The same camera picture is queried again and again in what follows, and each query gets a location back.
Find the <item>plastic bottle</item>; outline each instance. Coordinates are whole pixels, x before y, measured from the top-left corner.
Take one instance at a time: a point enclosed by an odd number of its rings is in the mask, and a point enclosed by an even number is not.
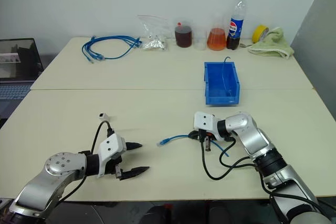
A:
[[[240,41],[241,28],[246,15],[246,1],[238,0],[230,22],[230,30],[226,39],[226,47],[235,50]]]

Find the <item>brown liquid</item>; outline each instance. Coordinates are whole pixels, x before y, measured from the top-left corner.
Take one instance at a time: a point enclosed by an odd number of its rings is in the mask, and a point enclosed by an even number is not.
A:
[[[192,33],[190,26],[175,27],[176,44],[179,47],[189,47],[192,43]]]
[[[238,45],[239,45],[239,41],[240,41],[240,38],[232,39],[232,38],[230,38],[230,35],[228,35],[227,39],[226,39],[227,49],[236,50]]]
[[[212,28],[209,33],[207,45],[208,45],[208,48],[214,51],[223,50],[226,46],[224,29]]]

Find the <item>laptop keyboard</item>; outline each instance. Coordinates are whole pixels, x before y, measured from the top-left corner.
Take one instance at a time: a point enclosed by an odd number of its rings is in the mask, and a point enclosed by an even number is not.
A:
[[[0,86],[0,100],[21,100],[30,91],[31,85]]]

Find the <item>plastic cup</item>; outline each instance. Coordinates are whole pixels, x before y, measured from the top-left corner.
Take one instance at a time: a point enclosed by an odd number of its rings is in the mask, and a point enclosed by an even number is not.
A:
[[[205,50],[207,40],[207,32],[202,27],[196,27],[193,30],[193,45],[197,50]]]

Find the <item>white table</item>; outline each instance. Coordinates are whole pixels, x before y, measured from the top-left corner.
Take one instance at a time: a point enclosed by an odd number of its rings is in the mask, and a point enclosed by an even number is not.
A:
[[[234,61],[241,89],[311,89],[295,58],[263,57],[247,48],[199,51],[170,41],[166,52],[136,49],[118,60],[89,63],[81,52],[89,38],[73,38],[32,86],[41,89],[182,89],[204,90],[204,62]],[[119,40],[92,47],[106,57],[128,49]]]
[[[191,131],[196,111],[225,118],[240,110],[253,115],[315,195],[336,194],[336,174],[332,172],[335,121],[317,93],[312,89],[243,89],[239,106],[227,108],[206,106],[203,90],[31,91],[0,130],[0,195],[14,198],[50,155],[89,150],[100,123],[98,114],[105,112],[113,116],[113,127],[127,141],[143,144],[124,154],[122,168],[151,168],[124,181],[111,175],[89,177],[69,200],[265,198],[253,168],[234,170],[220,181],[209,179],[196,140],[156,146],[163,138]],[[99,142],[105,135],[103,130]],[[219,153],[215,146],[206,153],[213,175],[225,171],[218,162]],[[227,163],[246,156],[239,143],[228,153],[230,157],[224,157]],[[75,186],[71,184],[67,191]]]

